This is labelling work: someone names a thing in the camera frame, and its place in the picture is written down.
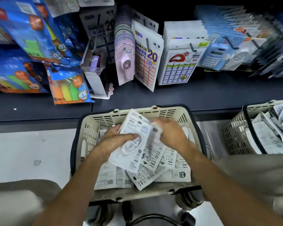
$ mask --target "person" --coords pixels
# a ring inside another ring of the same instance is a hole
[[[224,226],[283,226],[280,216],[207,159],[196,144],[187,139],[176,121],[165,118],[152,121],[163,130],[162,143],[175,149],[186,160]],[[137,137],[136,134],[117,134],[119,128],[115,126],[106,132],[33,226],[82,226],[100,167],[111,152]]]

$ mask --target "black tube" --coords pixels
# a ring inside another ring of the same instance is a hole
[[[182,226],[195,226],[196,224],[196,219],[189,214],[188,212],[185,212],[181,216],[181,225]]]
[[[160,220],[168,221],[169,223],[175,226],[180,226],[180,224],[178,224],[175,220],[165,215],[162,215],[162,214],[148,214],[148,215],[138,217],[134,221],[132,221],[131,225],[139,224],[140,222],[149,220],[149,219],[160,219]]]

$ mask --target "row of hanging packages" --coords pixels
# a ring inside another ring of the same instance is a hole
[[[92,6],[79,13],[87,43],[73,20],[80,6]],[[199,5],[194,19],[165,22],[161,36],[157,22],[114,0],[0,0],[0,91],[94,102],[112,94],[106,63],[116,64],[119,85],[136,77],[151,91],[156,80],[187,83],[195,67],[283,77],[282,12]]]

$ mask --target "white floor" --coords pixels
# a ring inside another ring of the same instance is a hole
[[[204,135],[216,131],[219,124],[199,122]],[[48,179],[56,182],[63,188],[69,181],[70,150],[75,136],[75,129],[47,130],[34,132],[0,133],[0,182],[17,181],[23,179]],[[219,135],[208,135],[205,141],[210,148],[221,148],[218,142]],[[223,153],[213,153],[213,159],[226,157]],[[174,214],[174,196],[164,195],[155,198],[135,200],[132,202],[134,216],[138,217],[149,213],[160,213],[170,217]],[[222,226],[222,223],[209,202],[193,209],[191,214],[196,218],[197,226]],[[109,224],[123,225],[121,210],[118,209],[114,219]],[[168,225],[165,222],[149,220],[140,225]]]

